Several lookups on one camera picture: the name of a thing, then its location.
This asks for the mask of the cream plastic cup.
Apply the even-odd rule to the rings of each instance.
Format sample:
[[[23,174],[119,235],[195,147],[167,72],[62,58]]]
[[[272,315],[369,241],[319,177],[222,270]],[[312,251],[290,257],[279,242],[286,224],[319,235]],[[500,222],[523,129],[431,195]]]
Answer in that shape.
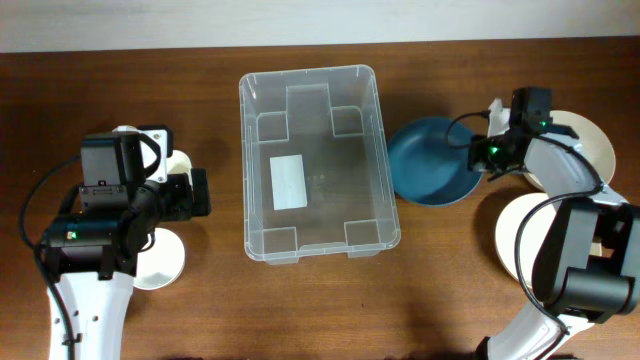
[[[180,150],[173,150],[172,155],[166,159],[167,174],[189,174],[192,169],[188,155]]]

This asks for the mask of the dark blue plate bowl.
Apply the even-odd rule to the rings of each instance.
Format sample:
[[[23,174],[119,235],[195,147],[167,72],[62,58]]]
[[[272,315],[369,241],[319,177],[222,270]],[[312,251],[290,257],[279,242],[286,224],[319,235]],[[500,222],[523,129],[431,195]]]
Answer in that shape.
[[[467,143],[473,132],[447,117],[423,117],[399,129],[387,149],[395,193],[427,207],[461,201],[482,179],[467,168],[468,151],[446,143]]]

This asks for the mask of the beige large bowl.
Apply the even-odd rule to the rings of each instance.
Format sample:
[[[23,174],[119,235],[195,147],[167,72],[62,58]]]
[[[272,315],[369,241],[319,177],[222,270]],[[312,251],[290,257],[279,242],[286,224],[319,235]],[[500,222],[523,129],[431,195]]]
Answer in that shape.
[[[616,170],[616,155],[607,135],[594,122],[573,112],[552,110],[551,117],[555,124],[569,126],[578,134],[583,155],[609,183]]]

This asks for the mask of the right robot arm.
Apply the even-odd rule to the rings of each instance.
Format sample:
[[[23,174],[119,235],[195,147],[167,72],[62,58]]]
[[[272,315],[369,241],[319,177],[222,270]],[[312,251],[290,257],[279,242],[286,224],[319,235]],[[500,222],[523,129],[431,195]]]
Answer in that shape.
[[[531,173],[556,213],[535,257],[528,302],[477,359],[547,359],[575,334],[639,304],[639,208],[612,190],[584,157],[577,133],[551,117],[547,88],[514,90],[511,106],[494,102],[485,136],[466,144],[468,168],[493,179]]]

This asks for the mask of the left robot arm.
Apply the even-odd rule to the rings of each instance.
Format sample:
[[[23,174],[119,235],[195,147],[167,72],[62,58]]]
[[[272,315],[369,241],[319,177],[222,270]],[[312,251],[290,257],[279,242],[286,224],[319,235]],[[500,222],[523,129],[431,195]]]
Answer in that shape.
[[[206,171],[169,173],[173,150],[165,125],[82,140],[83,180],[34,247],[49,297],[50,358],[119,358],[138,258],[157,244],[157,226],[210,214]]]

